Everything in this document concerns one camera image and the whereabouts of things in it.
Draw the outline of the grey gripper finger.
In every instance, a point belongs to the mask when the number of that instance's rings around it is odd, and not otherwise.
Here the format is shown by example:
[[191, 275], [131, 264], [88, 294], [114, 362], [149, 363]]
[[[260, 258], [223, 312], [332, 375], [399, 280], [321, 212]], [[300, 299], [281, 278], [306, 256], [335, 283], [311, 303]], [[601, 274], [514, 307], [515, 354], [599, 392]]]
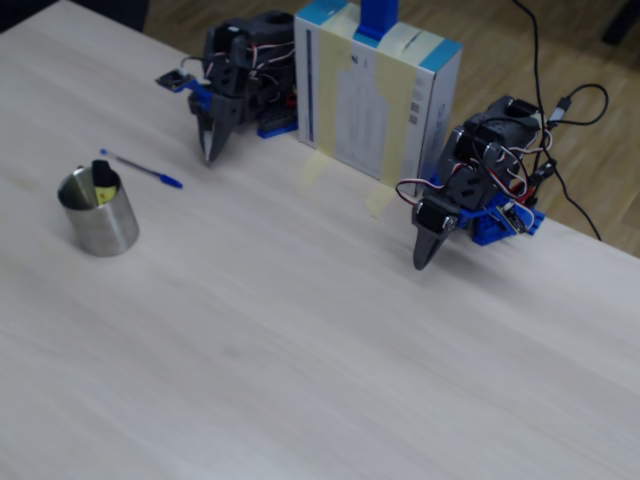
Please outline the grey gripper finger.
[[442, 247], [444, 242], [448, 239], [451, 232], [447, 230], [443, 230], [440, 233], [437, 233], [432, 230], [424, 230], [423, 231], [423, 266], [426, 267], [439, 249]]
[[423, 270], [431, 261], [436, 247], [436, 236], [428, 228], [418, 224], [413, 251], [413, 264], [417, 270]]
[[208, 163], [211, 149], [211, 121], [209, 115], [201, 107], [196, 108], [196, 118], [199, 141], [203, 152], [203, 162]]
[[211, 99], [211, 127], [206, 130], [206, 161], [213, 163], [241, 123], [244, 108], [242, 97], [215, 95]]

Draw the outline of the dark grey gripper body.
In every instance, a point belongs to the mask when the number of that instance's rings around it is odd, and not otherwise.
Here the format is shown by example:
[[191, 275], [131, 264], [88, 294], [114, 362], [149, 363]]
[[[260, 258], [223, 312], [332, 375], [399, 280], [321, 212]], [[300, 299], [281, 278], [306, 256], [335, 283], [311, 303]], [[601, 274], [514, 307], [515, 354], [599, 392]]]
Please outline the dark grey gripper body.
[[247, 51], [206, 55], [207, 88], [214, 94], [244, 99], [248, 82], [250, 55]]
[[496, 193], [490, 178], [467, 163], [456, 163], [444, 183], [437, 176], [421, 181], [422, 196], [412, 210], [412, 221], [435, 234], [465, 228], [471, 212], [484, 208]]

